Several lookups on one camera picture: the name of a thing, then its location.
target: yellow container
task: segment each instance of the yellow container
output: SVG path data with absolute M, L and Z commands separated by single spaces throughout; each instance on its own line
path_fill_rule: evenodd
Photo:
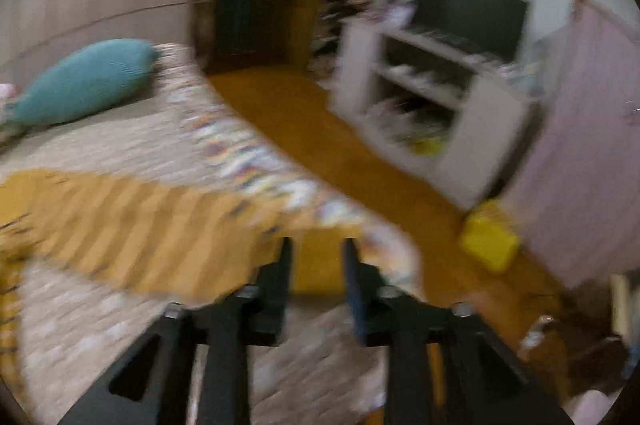
M 466 218 L 460 247 L 494 272 L 503 273 L 520 248 L 513 225 L 495 200 L 476 207 Z

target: screw head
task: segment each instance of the screw head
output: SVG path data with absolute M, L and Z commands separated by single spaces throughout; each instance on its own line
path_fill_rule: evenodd
M 164 308 L 163 316 L 169 319 L 178 319 L 184 312 L 184 306 L 179 302 L 171 302 L 167 304 L 167 307 Z
M 451 307 L 451 311 L 457 317 L 470 317 L 476 314 L 476 310 L 468 302 L 456 302 Z
M 396 299 L 401 296 L 401 291 L 395 286 L 381 286 L 376 293 L 380 299 Z
M 538 324 L 541 326 L 553 324 L 554 322 L 556 322 L 556 319 L 551 315 L 540 315 L 538 318 Z
M 260 293 L 260 287 L 255 284 L 247 284 L 242 286 L 238 293 L 236 293 L 236 297 L 239 299 L 255 299 Z

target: pink door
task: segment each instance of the pink door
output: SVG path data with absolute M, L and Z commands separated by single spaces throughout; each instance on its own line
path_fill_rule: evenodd
M 640 267 L 638 40 L 589 0 L 574 6 L 556 103 L 500 201 L 567 287 Z

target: teal pillow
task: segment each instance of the teal pillow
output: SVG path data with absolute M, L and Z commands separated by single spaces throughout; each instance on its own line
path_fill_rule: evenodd
M 84 47 L 40 75 L 9 108 L 7 120 L 48 126 L 110 108 L 140 90 L 156 58 L 151 43 L 137 39 Z

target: shelf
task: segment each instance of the shelf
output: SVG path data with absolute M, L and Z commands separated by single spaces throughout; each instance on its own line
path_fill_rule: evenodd
M 496 68 L 493 65 L 487 63 L 474 63 L 469 62 L 469 53 L 466 53 L 462 50 L 459 50 L 456 47 L 450 46 L 444 42 L 440 42 L 433 37 L 428 35 L 412 33 L 408 30 L 401 30 L 400 28 L 395 28 L 393 26 L 389 26 L 383 22 L 374 22 L 362 17 L 347 17 L 342 20 L 342 22 L 355 22 L 365 24 L 369 26 L 371 29 L 376 30 L 378 33 L 391 37 L 392 39 L 399 40 L 400 42 L 404 42 L 405 44 L 409 44 L 410 46 L 414 46 L 416 48 L 428 51 L 433 53 L 434 55 L 438 55 L 446 60 L 455 62 L 456 64 L 462 66 L 463 68 L 468 69 L 469 71 L 473 71 L 473 73 L 483 74 L 483 73 L 495 73 Z
M 349 122 L 358 129 L 358 134 L 363 141 L 382 160 L 430 183 L 441 190 L 454 205 L 463 210 L 470 210 L 478 202 L 474 195 L 466 192 L 464 188 L 451 182 L 439 172 L 438 164 L 442 155 L 418 156 L 411 153 L 403 145 L 389 140 L 366 115 L 350 117 Z
M 384 77 L 389 82 L 393 82 L 394 84 L 397 84 L 398 86 L 411 91 L 413 94 L 418 95 L 419 97 L 431 100 L 432 102 L 435 102 L 436 104 L 439 104 L 452 111 L 458 111 L 464 103 L 463 100 L 456 97 L 456 95 L 452 95 L 450 92 L 439 87 L 436 84 L 431 84 L 427 88 L 418 87 L 411 81 L 411 79 L 389 72 L 388 68 L 384 65 L 374 65 L 373 71 L 374 73 L 377 73 L 378 75 Z

